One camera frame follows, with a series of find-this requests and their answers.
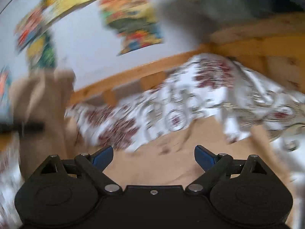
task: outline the white wall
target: white wall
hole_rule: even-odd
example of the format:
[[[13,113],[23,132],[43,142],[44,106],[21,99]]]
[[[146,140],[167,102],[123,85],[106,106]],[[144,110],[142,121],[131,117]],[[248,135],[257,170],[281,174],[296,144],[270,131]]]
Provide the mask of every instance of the white wall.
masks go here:
[[[9,0],[0,0],[0,8]],[[8,64],[13,78],[27,73],[25,50],[15,50],[16,24],[40,0],[13,0],[0,14],[0,56]],[[160,19],[163,44],[145,47],[122,56],[120,39],[104,26],[98,2],[78,9],[51,26],[58,66],[72,68],[82,88],[118,72],[160,58],[194,50],[207,39],[213,23],[199,16],[182,0],[151,0]]]

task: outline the wooden bed frame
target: wooden bed frame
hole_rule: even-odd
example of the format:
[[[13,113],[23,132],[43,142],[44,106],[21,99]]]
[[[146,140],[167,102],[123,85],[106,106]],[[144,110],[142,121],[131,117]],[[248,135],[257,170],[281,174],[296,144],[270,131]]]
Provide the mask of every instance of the wooden bed frame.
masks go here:
[[[213,33],[210,38],[210,43],[201,44],[197,50],[121,72],[75,91],[69,105],[102,94],[105,103],[115,106],[115,87],[140,80],[143,91],[151,89],[166,79],[166,70],[178,67],[193,55],[204,52],[235,57],[244,66],[284,86],[291,83],[295,89],[305,93],[305,78],[302,78],[305,77],[305,13],[278,15],[225,28]]]

